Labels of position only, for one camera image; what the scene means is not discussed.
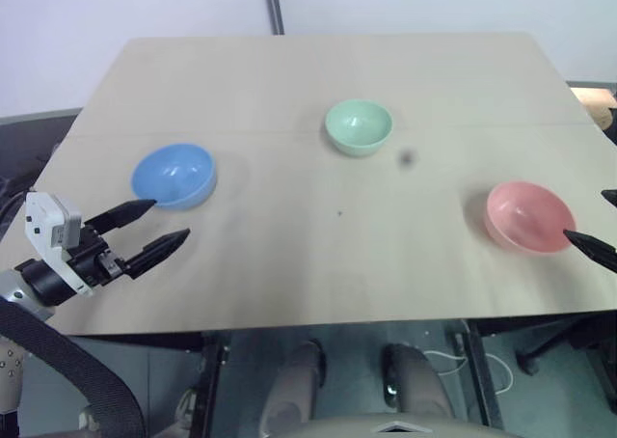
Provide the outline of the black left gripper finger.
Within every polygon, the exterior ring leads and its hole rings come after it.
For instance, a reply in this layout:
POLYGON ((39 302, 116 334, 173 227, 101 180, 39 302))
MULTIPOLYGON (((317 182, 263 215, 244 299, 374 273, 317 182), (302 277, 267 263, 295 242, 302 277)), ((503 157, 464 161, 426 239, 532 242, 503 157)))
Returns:
POLYGON ((96 232, 120 229, 141 218, 155 205, 156 201, 153 199, 128 201, 89 219, 85 222, 85 226, 93 228, 96 232))
POLYGON ((137 279, 172 255, 185 242, 189 229, 160 236, 146 245, 142 252, 124 262, 124 274, 137 279))

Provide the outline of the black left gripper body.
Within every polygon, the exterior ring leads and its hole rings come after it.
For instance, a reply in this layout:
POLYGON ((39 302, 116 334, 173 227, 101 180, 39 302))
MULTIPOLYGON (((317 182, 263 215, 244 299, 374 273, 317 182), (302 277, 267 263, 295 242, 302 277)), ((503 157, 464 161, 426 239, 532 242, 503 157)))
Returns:
POLYGON ((81 229, 78 244, 67 252, 68 265, 89 287, 106 286, 124 274, 123 261, 90 226, 81 229))

